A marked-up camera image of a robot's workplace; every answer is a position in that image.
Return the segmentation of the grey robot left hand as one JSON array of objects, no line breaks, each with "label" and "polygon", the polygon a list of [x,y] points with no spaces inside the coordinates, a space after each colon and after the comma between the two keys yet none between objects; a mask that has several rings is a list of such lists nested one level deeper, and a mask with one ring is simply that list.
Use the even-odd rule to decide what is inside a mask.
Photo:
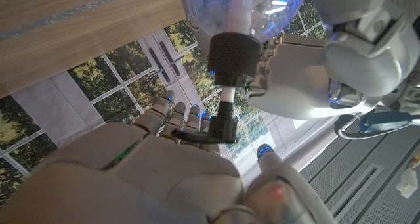
[{"label": "grey robot left hand", "polygon": [[326,39],[285,34],[249,104],[307,120],[372,111],[413,72],[419,38],[388,0],[312,0]]}]

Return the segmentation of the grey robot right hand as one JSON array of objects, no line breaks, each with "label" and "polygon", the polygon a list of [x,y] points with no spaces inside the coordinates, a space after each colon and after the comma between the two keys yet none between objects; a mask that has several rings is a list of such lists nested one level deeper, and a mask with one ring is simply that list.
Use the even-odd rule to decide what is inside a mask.
[{"label": "grey robot right hand", "polygon": [[216,117],[173,91],[133,123],[107,123],[48,155],[2,223],[333,223],[306,179],[267,144],[248,187],[209,137]]}]

